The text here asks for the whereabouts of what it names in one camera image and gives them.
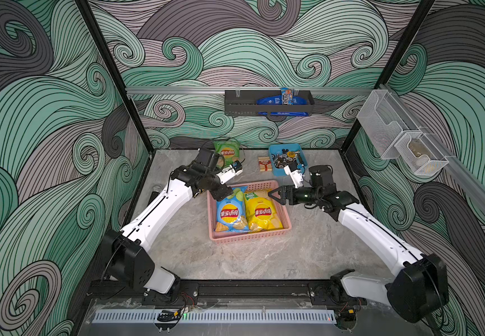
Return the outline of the yellow chips bag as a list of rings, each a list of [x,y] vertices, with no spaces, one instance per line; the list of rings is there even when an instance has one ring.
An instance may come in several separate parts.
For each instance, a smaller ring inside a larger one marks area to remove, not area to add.
[[[276,206],[268,195],[270,189],[244,193],[246,219],[251,232],[281,230],[284,228]]]

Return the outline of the pink plastic basket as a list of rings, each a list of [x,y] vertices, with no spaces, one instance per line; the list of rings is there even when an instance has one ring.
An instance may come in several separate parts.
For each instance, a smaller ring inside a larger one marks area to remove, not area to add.
[[[265,180],[265,181],[255,181],[255,182],[248,182],[248,183],[238,183],[232,184],[231,187],[233,189],[247,186],[248,191],[254,190],[262,190],[262,189],[270,189],[274,190],[280,187],[278,181],[276,180]],[[216,217],[217,217],[217,201],[211,196],[210,192],[207,191],[207,214],[208,214],[208,231],[210,239],[217,243],[228,243],[228,242],[238,242],[244,241],[249,239],[258,239],[258,238],[265,238],[265,237],[272,237],[272,236],[280,236],[285,235],[292,229],[291,219],[287,208],[284,205],[279,204],[278,202],[274,201],[273,204],[276,207],[277,214],[282,222],[283,228],[276,229],[276,230],[269,230],[269,231],[260,231],[260,232],[253,232],[253,233],[234,233],[234,232],[216,232]]]

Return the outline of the green chips bag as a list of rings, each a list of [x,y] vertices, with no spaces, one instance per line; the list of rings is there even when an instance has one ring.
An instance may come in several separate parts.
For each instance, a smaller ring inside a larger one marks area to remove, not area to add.
[[[214,141],[214,151],[219,155],[217,161],[218,168],[233,164],[235,161],[242,161],[242,150],[240,144],[234,139],[224,141]]]

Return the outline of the blue chips bag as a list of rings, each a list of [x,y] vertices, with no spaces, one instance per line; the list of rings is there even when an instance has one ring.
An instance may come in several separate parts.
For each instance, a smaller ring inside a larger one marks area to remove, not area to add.
[[[250,231],[245,206],[246,186],[233,190],[233,194],[217,202],[215,232],[247,233]]]

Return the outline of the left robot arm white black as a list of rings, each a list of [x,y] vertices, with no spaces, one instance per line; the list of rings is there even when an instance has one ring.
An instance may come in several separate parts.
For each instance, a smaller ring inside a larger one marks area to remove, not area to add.
[[[120,230],[108,230],[101,242],[103,276],[110,276],[134,291],[177,295],[180,278],[157,267],[149,255],[156,238],[171,218],[189,201],[208,192],[217,201],[233,194],[228,182],[242,173],[239,160],[217,167],[220,154],[202,149],[188,165],[172,170],[156,198]]]

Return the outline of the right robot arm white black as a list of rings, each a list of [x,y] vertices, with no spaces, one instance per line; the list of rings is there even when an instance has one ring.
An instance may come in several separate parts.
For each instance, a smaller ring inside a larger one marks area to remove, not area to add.
[[[331,277],[334,302],[347,304],[367,299],[391,307],[401,318],[417,323],[434,312],[443,312],[449,302],[447,266],[435,254],[427,255],[411,246],[379,222],[347,191],[339,191],[329,165],[309,169],[310,186],[303,175],[286,167],[292,185],[280,186],[268,193],[281,205],[302,204],[320,209],[353,232],[388,267],[392,280],[370,277],[344,270]]]

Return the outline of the red playing card box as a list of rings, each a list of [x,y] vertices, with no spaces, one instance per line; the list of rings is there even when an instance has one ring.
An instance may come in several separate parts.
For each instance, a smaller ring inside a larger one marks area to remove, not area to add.
[[[273,170],[272,162],[269,157],[258,157],[258,164],[260,172],[270,172]]]

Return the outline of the blue packet on shelf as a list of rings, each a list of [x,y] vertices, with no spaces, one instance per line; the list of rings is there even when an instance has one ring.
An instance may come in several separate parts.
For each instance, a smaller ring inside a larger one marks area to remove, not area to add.
[[[294,106],[301,106],[307,105],[308,101],[299,96],[293,96],[292,98],[288,98],[287,102],[290,102],[290,105]],[[284,100],[280,95],[272,96],[272,97],[265,97],[258,99],[256,101],[257,105],[284,105]],[[281,112],[270,112],[271,116],[309,116],[309,112],[304,111],[281,111]]]

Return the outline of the small snack packet on shelf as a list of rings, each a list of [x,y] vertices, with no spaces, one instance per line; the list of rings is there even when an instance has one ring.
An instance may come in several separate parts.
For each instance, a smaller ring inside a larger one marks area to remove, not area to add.
[[[290,88],[281,89],[281,101],[282,105],[293,105],[294,104],[294,91]]]

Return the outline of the black wall shelf basket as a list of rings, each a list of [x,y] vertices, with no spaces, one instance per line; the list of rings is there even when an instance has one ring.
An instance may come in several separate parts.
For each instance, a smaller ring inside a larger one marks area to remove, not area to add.
[[[313,95],[308,90],[294,91],[294,96],[299,96],[308,101],[307,105],[257,105],[256,101],[265,97],[281,96],[281,90],[256,91],[248,90],[235,92],[225,91],[224,111],[227,116],[271,116],[270,112],[281,111],[304,111],[312,114],[315,107]]]

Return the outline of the aluminium wall rail back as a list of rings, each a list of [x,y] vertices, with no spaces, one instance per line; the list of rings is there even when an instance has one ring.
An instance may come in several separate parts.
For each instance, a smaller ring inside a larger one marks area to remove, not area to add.
[[[242,92],[248,90],[265,91],[281,90],[280,87],[214,87],[214,86],[128,86],[128,95],[223,95],[227,90]],[[359,96],[369,95],[370,88],[332,88],[332,87],[306,87],[293,88],[295,91],[308,90],[313,95]]]

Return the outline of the aluminium wall rail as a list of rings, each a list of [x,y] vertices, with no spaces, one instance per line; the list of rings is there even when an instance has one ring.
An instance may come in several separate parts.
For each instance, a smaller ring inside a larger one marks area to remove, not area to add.
[[[411,110],[403,103],[402,99],[390,88],[389,85],[381,84],[379,89],[386,90],[391,94],[395,102],[404,110],[404,114],[409,117],[418,130],[420,130],[428,140],[436,147],[445,158],[448,164],[445,166],[446,171],[453,179],[463,188],[466,195],[470,197],[473,203],[485,216],[485,187],[468,171],[461,161],[441,142],[440,137],[432,132]]]
[[[281,90],[280,87],[214,87],[214,86],[128,86],[128,95],[223,95],[227,90],[242,92],[248,90],[265,91]],[[313,95],[359,96],[369,95],[370,88],[332,88],[332,87],[306,87],[293,88],[295,91],[308,90]]]

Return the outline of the large clear wall bin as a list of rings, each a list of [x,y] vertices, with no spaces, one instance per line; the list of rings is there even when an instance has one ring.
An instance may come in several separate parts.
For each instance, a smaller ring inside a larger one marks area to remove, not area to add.
[[[371,140],[382,160],[400,156],[395,143],[400,139],[406,126],[397,113],[396,100],[387,90],[373,90],[368,96],[357,120]]]

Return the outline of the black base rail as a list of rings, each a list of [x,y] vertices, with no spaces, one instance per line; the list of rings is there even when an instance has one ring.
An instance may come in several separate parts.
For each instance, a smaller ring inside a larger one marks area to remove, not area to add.
[[[174,290],[160,294],[152,289],[132,289],[121,281],[94,281],[87,293],[109,299],[129,295],[152,301],[172,302],[183,295],[194,300],[235,298],[311,298],[317,302],[344,302],[349,298],[340,281],[330,279],[197,280],[183,279]]]

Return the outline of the small clear wall bin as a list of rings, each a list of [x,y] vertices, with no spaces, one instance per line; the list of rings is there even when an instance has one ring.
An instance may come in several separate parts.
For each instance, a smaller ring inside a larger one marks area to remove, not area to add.
[[[416,176],[435,176],[449,163],[442,151],[420,131],[405,132],[394,147]]]

